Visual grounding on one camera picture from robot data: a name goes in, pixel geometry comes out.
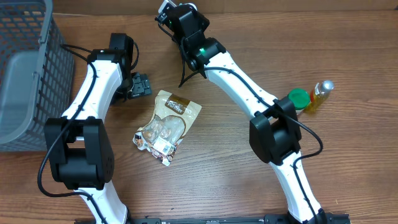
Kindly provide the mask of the brown white snack packet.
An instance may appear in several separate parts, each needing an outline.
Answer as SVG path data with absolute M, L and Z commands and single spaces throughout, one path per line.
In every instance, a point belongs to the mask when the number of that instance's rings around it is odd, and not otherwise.
M 147 150 L 169 166 L 200 111 L 198 103 L 161 90 L 155 98 L 151 120 L 137 130 L 132 141 L 139 150 Z

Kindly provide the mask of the green lid white jar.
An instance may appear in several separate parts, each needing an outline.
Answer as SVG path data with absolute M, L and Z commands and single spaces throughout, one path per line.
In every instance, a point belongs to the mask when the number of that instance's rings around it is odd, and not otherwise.
M 301 88 L 295 88 L 287 95 L 289 100 L 294 104 L 296 114 L 299 116 L 310 104 L 310 95 Z

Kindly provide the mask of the yellow juice bottle silver cap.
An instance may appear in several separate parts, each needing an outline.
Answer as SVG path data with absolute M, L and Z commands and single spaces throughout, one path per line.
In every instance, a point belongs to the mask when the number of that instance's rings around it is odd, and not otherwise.
M 335 85 L 331 80 L 317 83 L 310 93 L 310 103 L 304 109 L 304 112 L 314 114 L 320 105 L 328 99 L 334 87 Z

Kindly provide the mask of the teal white snack packet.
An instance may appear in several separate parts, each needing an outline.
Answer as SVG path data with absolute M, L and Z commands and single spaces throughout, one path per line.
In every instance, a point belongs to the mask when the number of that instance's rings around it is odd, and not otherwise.
M 166 9 L 174 8 L 177 5 L 172 0 L 163 0 L 162 4 L 159 7 L 158 13 L 164 12 Z

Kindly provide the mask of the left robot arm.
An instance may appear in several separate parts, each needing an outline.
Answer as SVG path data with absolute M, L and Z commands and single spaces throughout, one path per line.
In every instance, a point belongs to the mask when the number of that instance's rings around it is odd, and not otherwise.
M 151 95 L 146 74 L 135 72 L 139 48 L 123 33 L 111 34 L 106 49 L 93 49 L 85 80 L 61 117 L 44 126 L 47 153 L 37 175 L 39 190 L 52 198 L 80 196 L 92 223 L 132 223 L 112 183 L 114 153 L 104 119 L 118 100 Z

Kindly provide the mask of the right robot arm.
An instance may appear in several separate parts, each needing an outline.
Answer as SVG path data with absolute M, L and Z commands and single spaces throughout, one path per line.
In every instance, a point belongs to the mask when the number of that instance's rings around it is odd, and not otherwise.
M 242 71 L 227 49 L 205 37 L 209 20 L 192 3 L 164 1 L 155 18 L 159 28 L 177 44 L 184 67 L 220 87 L 249 119 L 249 143 L 269 164 L 284 191 L 289 223 L 327 223 L 326 212 L 314 197 L 302 167 L 301 131 L 317 134 L 298 121 L 294 102 L 278 99 Z

